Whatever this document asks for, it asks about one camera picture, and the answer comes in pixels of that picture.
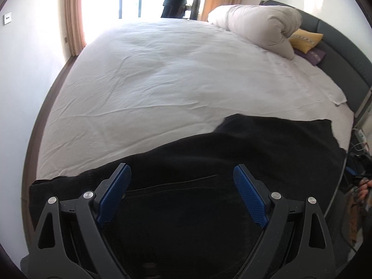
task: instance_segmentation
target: silver screw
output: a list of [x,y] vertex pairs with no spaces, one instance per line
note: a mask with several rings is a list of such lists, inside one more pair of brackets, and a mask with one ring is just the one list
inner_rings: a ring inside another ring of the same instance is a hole
[[88,191],[88,192],[85,192],[85,193],[84,193],[83,197],[84,197],[85,199],[90,199],[90,198],[93,197],[93,195],[94,195],[94,193],[93,193],[92,191]]
[[307,201],[308,201],[309,203],[311,203],[312,205],[315,205],[315,204],[317,203],[317,200],[316,200],[314,197],[309,197],[309,198],[307,199]]
[[280,198],[282,198],[282,196],[278,192],[271,193],[271,197],[273,197],[273,199],[280,199]]
[[57,201],[57,198],[56,197],[50,197],[49,199],[48,199],[48,204],[50,204],[50,205],[52,205],[52,204],[54,204],[55,202]]

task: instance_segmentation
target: white bed sheet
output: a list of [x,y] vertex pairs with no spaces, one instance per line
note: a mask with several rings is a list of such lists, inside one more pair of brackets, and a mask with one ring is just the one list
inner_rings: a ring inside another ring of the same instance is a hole
[[339,91],[319,70],[204,22],[118,26],[89,44],[72,67],[47,121],[37,179],[74,176],[211,132],[235,113],[330,119],[347,149],[353,113],[316,83],[323,74]]

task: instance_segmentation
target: headboard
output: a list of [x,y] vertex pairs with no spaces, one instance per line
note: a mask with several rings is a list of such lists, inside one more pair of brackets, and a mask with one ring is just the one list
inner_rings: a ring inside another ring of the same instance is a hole
[[[261,1],[260,5],[290,6],[273,0]],[[371,103],[371,61],[337,29],[302,10],[298,11],[302,15],[302,29],[323,34],[317,47],[326,55],[318,67],[345,93],[347,104],[355,114],[355,123],[358,123]]]

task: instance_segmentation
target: purple pillow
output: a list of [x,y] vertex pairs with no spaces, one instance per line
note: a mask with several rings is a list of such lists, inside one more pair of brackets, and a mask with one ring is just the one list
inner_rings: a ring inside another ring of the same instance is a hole
[[300,57],[303,57],[305,60],[308,60],[313,66],[319,64],[319,62],[326,55],[326,53],[323,50],[320,50],[319,48],[316,47],[310,49],[306,54],[304,54],[302,51],[299,51],[298,49],[294,49],[294,51],[295,54],[299,55]]

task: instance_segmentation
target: rolled white blanket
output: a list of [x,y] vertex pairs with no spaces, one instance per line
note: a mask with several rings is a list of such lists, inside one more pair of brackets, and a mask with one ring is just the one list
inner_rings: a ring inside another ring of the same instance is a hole
[[213,25],[290,60],[295,54],[288,38],[299,29],[301,20],[295,8],[280,5],[223,5],[208,16]]

